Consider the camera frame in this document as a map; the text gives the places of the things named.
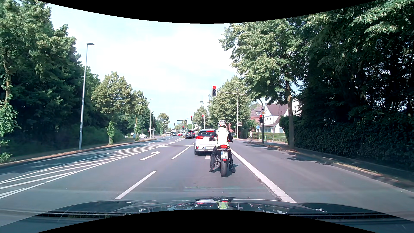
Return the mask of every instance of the white car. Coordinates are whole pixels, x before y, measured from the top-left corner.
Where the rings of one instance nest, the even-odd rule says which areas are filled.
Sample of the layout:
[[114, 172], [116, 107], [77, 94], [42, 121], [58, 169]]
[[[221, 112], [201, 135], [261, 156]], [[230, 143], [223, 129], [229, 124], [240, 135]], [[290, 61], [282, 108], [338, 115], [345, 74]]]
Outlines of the white car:
[[210, 141], [210, 135], [214, 133], [214, 130], [216, 129], [201, 129], [198, 131], [194, 143], [194, 155], [213, 152], [216, 141]]

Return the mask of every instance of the white house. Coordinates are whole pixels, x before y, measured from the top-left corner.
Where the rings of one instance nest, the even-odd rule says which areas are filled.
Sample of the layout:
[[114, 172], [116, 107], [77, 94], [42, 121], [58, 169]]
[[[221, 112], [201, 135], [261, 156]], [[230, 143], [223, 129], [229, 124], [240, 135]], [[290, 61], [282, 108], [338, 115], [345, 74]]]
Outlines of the white house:
[[[292, 103], [294, 115], [300, 115], [298, 105], [299, 102], [297, 101]], [[283, 133], [283, 129], [279, 126], [279, 120], [281, 116], [287, 117], [288, 115], [287, 104], [266, 104], [265, 114], [263, 115], [264, 131], [268, 133]]]

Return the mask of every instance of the license plate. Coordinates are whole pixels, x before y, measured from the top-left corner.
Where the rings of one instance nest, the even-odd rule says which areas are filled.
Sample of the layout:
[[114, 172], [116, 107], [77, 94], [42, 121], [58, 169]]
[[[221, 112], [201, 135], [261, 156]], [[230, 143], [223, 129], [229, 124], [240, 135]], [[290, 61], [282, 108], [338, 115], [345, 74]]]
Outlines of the license plate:
[[223, 158], [225, 158], [225, 159], [227, 159], [228, 157], [227, 157], [227, 151], [222, 151], [221, 152], [221, 158], [223, 159]]

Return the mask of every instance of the helmet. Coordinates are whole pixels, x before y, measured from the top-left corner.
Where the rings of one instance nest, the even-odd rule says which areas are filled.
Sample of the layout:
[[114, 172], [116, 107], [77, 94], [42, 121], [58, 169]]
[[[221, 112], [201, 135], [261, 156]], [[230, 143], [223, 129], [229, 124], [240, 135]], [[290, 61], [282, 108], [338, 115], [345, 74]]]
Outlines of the helmet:
[[217, 124], [219, 127], [226, 127], [226, 122], [223, 120], [220, 120], [219, 123]]

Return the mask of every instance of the car rear window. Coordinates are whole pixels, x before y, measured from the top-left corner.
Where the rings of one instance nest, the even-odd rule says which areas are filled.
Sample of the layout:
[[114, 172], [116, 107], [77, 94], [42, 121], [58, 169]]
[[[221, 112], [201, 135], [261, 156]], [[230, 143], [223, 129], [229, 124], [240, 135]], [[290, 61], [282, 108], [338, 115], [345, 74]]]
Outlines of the car rear window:
[[201, 131], [201, 132], [198, 132], [197, 136], [210, 137], [210, 135], [213, 135], [213, 133], [214, 133], [214, 131], [212, 131], [212, 132]]

